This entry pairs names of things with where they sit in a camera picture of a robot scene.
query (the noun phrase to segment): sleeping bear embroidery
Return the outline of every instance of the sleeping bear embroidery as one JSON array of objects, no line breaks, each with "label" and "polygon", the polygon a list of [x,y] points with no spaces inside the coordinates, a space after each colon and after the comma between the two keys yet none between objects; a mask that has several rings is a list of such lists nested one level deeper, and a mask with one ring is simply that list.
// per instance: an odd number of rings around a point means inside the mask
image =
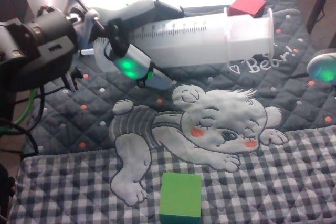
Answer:
[{"label": "sleeping bear embroidery", "polygon": [[211,90],[182,85],[173,102],[183,112],[160,112],[117,102],[109,134],[122,169],[112,178],[111,191],[127,206],[146,199],[140,181],[151,166],[151,149],[163,146],[180,160],[235,172],[238,153],[255,151],[260,143],[282,145],[288,141],[272,129],[281,122],[279,108],[264,108],[253,90]]}]

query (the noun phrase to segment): green cube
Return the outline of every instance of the green cube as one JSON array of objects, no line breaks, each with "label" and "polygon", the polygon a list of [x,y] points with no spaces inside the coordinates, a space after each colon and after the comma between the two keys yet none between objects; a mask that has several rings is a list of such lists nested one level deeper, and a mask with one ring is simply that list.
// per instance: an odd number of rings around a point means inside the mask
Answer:
[{"label": "green cube", "polygon": [[201,189],[200,175],[163,173],[159,212],[161,224],[198,224]]}]

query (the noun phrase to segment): toy block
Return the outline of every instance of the toy block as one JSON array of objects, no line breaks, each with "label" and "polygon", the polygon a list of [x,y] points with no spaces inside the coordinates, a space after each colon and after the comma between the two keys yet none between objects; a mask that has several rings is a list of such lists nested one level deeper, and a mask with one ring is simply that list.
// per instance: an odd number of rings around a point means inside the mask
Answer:
[{"label": "toy block", "polygon": [[201,189],[200,175],[163,173],[159,211],[161,224],[199,224]]},{"label": "toy block", "polygon": [[259,18],[264,13],[265,0],[236,0],[229,7],[229,16],[249,14]]}]

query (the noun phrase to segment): green cable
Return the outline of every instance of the green cable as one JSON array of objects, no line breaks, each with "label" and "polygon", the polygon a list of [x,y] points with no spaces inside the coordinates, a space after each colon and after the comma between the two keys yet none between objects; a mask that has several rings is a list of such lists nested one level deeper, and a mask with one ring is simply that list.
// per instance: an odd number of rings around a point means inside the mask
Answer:
[{"label": "green cable", "polygon": [[[31,110],[31,107],[33,106],[34,99],[35,99],[35,94],[36,94],[36,90],[32,89],[30,91],[27,107],[26,107],[25,111],[22,113],[22,115],[14,122],[15,124],[20,125],[23,122],[23,120],[27,117],[29,111]],[[0,127],[0,133],[4,133],[4,132],[8,132],[8,131],[11,131],[11,128]]]}]

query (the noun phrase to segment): syringe barrel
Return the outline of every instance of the syringe barrel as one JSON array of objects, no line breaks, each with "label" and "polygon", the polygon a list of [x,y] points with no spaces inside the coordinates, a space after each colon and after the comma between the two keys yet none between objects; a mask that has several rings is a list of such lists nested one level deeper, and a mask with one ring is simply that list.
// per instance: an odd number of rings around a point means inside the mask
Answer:
[{"label": "syringe barrel", "polygon": [[159,67],[180,67],[270,53],[273,38],[269,26],[269,18],[227,17],[223,13],[150,23],[129,38]]}]

